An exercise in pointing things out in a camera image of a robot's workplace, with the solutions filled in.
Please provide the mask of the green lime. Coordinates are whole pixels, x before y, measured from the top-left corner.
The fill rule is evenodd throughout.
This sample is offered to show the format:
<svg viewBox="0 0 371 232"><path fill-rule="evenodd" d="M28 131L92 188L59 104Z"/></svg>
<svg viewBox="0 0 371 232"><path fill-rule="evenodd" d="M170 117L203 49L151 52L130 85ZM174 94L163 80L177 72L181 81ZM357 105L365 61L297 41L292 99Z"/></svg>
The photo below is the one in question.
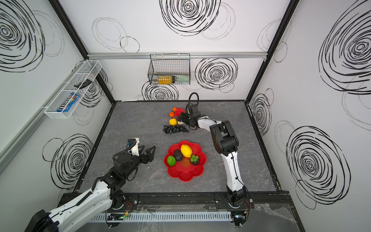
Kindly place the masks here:
<svg viewBox="0 0 371 232"><path fill-rule="evenodd" d="M170 167L173 167L176 165L176 159L174 156L168 156L167 157L167 164L170 166Z"/></svg>

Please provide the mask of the large yellow lemon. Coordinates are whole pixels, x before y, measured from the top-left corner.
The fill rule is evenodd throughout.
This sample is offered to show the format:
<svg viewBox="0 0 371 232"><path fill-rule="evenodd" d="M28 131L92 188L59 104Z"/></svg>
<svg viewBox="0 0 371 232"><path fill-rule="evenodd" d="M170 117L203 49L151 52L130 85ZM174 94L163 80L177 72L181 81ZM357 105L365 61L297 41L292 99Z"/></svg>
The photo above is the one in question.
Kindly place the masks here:
<svg viewBox="0 0 371 232"><path fill-rule="evenodd" d="M190 158L193 152L189 145L181 145L181 153L184 157Z"/></svg>

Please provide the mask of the dark wrinkled avocado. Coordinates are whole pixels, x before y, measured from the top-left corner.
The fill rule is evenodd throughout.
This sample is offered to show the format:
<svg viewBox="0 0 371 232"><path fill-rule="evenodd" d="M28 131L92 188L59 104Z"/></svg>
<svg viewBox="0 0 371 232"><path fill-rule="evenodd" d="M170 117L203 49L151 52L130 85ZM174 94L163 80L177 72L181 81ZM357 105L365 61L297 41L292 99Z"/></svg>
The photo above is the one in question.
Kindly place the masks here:
<svg viewBox="0 0 371 232"><path fill-rule="evenodd" d="M175 158L175 160L176 160L177 162L182 161L183 158L184 158L182 152L181 152L180 150L178 150L178 149L174 151L173 157Z"/></svg>

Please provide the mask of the red flower shaped bowl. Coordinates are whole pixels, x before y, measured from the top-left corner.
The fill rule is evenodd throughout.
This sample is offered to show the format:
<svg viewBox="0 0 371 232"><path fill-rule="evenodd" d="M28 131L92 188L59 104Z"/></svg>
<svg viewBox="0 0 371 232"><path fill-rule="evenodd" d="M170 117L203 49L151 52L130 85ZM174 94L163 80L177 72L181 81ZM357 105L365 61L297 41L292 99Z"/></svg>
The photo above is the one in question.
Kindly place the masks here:
<svg viewBox="0 0 371 232"><path fill-rule="evenodd" d="M182 161L176 162L176 165L170 167L167 164L167 157L173 156L175 150L181 150L181 145L189 145L192 149L192 154L197 155L200 158L200 163L194 166L190 163L190 158L184 157ZM183 140L178 144L171 145L168 149L168 154L164 157L163 162L167 167L168 175L172 178L178 178L182 182L189 182L194 177L199 177L204 172L204 165L206 164L207 156L203 152L202 147L197 143L191 143L187 140Z"/></svg>

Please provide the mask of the dark purple plum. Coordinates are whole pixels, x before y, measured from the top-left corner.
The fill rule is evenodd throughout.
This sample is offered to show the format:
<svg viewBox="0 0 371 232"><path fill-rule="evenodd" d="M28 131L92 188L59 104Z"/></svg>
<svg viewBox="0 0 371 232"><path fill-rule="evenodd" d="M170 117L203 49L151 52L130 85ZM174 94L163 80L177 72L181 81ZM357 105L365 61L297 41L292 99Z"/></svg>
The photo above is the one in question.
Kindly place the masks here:
<svg viewBox="0 0 371 232"><path fill-rule="evenodd" d="M192 156L190 157L190 163L191 163L192 165L194 165L194 166L199 165L199 163L200 163L200 158L199 158L199 156L197 156L197 155L192 155Z"/></svg>

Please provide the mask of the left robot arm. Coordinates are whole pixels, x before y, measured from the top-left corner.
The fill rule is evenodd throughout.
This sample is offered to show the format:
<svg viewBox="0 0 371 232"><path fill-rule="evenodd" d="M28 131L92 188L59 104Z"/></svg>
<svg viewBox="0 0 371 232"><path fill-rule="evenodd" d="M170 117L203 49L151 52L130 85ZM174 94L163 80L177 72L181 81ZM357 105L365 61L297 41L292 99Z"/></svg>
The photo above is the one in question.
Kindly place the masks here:
<svg viewBox="0 0 371 232"><path fill-rule="evenodd" d="M27 232L75 232L96 215L125 204L122 187L140 164L154 159L156 147L148 149L132 142L125 150L112 156L113 167L93 182L90 189L58 208L40 210L30 220Z"/></svg>

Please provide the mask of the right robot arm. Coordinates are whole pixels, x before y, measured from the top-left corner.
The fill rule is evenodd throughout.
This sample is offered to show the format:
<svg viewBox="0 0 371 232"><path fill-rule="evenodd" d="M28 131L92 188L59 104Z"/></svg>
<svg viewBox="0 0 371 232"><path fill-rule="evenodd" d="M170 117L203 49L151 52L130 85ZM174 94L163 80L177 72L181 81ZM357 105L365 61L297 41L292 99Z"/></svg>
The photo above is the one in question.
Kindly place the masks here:
<svg viewBox="0 0 371 232"><path fill-rule="evenodd" d="M228 120L220 121L202 115L197 104L187 104L180 120L190 127L211 133L216 151L221 155L227 174L227 197L232 208L239 208L249 199L248 189L242 181L238 165L237 135Z"/></svg>

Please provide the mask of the red pink apple fruit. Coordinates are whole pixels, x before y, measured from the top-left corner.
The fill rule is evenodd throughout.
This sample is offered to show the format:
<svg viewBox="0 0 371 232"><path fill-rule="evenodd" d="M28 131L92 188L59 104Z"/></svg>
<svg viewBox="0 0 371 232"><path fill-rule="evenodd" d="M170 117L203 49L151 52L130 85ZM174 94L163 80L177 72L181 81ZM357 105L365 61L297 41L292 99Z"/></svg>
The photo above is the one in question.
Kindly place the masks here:
<svg viewBox="0 0 371 232"><path fill-rule="evenodd" d="M175 110L175 115L177 116L177 117L180 117L180 115L182 114L182 113L184 113L185 111L184 111L184 109L182 109L182 108L177 108L176 110Z"/></svg>

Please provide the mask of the black grape bunch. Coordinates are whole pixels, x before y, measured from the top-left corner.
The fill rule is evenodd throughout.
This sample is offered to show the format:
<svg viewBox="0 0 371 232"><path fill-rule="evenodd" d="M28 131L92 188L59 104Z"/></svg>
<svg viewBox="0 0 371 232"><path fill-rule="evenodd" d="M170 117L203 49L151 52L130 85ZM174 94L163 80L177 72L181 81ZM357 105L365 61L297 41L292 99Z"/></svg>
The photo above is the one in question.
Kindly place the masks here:
<svg viewBox="0 0 371 232"><path fill-rule="evenodd" d="M174 133L188 133L189 130L187 128L185 128L184 126L179 126L179 125L175 125L175 126L167 126L165 125L163 127L163 132L166 133L166 134L174 134Z"/></svg>

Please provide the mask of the green box in basket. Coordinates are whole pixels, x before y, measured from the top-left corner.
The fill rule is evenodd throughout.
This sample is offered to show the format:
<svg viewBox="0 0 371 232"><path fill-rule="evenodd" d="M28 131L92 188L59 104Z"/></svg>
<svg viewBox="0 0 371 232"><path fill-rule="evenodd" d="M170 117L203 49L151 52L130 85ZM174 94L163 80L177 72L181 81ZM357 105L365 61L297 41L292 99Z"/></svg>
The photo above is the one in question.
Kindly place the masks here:
<svg viewBox="0 0 371 232"><path fill-rule="evenodd" d="M176 75L175 83L177 85L189 85L190 76L189 75Z"/></svg>

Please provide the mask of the yellow box in basket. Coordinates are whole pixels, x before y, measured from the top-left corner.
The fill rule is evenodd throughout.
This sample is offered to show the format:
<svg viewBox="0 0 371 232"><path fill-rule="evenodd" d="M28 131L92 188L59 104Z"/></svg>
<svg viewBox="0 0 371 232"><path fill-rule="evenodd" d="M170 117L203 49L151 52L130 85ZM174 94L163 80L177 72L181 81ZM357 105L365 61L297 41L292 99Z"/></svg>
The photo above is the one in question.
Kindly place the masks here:
<svg viewBox="0 0 371 232"><path fill-rule="evenodd" d="M165 76L161 75L157 78L159 85L171 85L174 82L174 78L172 76Z"/></svg>

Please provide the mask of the blue candy packet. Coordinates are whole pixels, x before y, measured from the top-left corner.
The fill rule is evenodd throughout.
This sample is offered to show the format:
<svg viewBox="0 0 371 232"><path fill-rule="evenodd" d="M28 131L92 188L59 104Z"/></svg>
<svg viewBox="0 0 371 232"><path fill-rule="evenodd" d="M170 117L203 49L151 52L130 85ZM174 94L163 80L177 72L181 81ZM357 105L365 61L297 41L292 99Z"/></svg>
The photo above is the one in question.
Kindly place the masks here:
<svg viewBox="0 0 371 232"><path fill-rule="evenodd" d="M79 100L80 96L76 93L70 93L63 104L57 109L57 112L68 112L70 108Z"/></svg>

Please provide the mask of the black remote control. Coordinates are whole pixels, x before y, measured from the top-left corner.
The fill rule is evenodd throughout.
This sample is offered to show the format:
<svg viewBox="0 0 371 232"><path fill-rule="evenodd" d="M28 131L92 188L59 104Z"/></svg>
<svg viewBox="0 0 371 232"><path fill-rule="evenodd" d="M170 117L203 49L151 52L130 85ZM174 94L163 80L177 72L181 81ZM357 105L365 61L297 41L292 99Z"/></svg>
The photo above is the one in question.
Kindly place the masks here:
<svg viewBox="0 0 371 232"><path fill-rule="evenodd" d="M75 84L74 87L77 88L78 90L80 90L80 89L84 89L84 88L88 87L91 84L92 84L92 81L89 80L89 79L86 79L86 80L84 80L80 83Z"/></svg>

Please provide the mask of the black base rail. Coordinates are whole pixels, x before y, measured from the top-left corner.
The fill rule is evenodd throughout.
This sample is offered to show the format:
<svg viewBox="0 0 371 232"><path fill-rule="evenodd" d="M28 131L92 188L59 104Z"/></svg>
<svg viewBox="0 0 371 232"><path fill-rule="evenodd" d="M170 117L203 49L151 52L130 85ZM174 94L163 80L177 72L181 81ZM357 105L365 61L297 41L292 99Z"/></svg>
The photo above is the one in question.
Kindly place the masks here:
<svg viewBox="0 0 371 232"><path fill-rule="evenodd" d="M258 191L247 192L246 195L232 204L233 197L228 192L155 192L155 193L123 193L119 205L104 206L95 203L88 207L88 210L97 210L97 214L105 211L124 213L126 211L139 211L142 208L150 207L154 211L155 206L186 206L200 205L211 207L212 210L226 209L228 211L243 210L246 207L254 208L255 204L270 205L287 204L294 207L292 198L287 191Z"/></svg>

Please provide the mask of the aluminium wall rail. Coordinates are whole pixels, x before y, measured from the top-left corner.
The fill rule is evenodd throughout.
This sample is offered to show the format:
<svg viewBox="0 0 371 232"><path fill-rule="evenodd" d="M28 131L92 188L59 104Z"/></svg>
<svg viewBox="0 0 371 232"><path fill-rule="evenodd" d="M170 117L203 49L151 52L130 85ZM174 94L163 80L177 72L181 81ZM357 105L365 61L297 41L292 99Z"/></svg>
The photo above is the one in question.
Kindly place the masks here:
<svg viewBox="0 0 371 232"><path fill-rule="evenodd" d="M234 59L265 59L268 53L263 51L257 52L116 52L116 53L90 53L88 57L93 60L124 60L124 59L149 59L149 58L190 58L190 59L207 59L207 58L234 58Z"/></svg>

